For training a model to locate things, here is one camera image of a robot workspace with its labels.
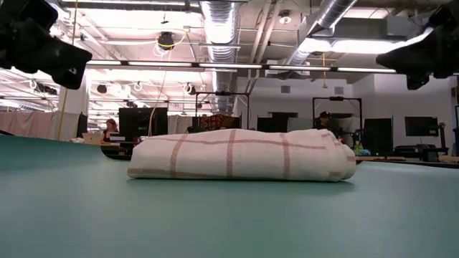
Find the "white towel with red stripes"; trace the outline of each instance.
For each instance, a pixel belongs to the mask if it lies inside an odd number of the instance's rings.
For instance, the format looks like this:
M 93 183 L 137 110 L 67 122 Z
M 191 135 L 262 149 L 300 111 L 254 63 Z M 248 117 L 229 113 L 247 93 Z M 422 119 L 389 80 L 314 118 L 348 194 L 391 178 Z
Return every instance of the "white towel with red stripes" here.
M 327 130 L 218 130 L 147 138 L 133 150 L 131 178 L 340 181 L 354 152 Z

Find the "teal table surface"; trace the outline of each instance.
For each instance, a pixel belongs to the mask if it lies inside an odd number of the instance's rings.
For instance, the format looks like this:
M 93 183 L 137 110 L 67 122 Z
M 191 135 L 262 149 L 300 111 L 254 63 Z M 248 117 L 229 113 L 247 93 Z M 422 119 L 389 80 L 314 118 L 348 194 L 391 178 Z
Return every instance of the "teal table surface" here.
M 0 257 L 459 257 L 459 171 L 133 180 L 97 146 L 0 136 Z

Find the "woman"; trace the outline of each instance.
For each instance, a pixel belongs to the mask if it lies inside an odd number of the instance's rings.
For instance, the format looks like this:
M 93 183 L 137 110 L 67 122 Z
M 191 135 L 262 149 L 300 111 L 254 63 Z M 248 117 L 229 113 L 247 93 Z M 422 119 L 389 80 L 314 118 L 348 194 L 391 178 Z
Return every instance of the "woman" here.
M 101 143 L 109 143 L 110 142 L 110 133 L 117 133 L 118 126 L 116 125 L 116 121 L 113 119 L 107 120 L 107 129 L 103 131 L 103 134 L 100 136 Z

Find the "man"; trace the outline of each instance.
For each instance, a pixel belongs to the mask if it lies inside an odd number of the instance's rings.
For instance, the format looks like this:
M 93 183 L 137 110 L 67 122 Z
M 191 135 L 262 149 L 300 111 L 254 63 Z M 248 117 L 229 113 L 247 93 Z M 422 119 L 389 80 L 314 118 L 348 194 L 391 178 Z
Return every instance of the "man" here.
M 327 130 L 331 130 L 330 128 L 330 113 L 326 112 L 326 111 L 323 111 L 321 113 L 321 116 L 319 117 L 319 119 L 321 120 L 321 122 L 314 126 L 314 129 L 317 129 L 317 130 L 322 130 L 322 129 L 327 129 Z

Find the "person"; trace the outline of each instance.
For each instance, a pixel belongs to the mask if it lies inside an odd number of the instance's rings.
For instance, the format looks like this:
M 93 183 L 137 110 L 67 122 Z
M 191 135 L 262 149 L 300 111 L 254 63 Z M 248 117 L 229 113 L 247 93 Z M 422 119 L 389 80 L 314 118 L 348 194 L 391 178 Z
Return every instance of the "person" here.
M 314 129 L 317 130 L 322 130 L 322 129 L 327 129 L 330 130 L 330 113 L 323 111 L 321 113 L 321 116 L 319 117 L 320 123 L 317 124 Z
M 103 131 L 103 134 L 100 136 L 101 143 L 109 143 L 110 142 L 110 133 L 118 133 L 118 125 L 114 119 L 109 119 L 106 122 L 107 129 Z

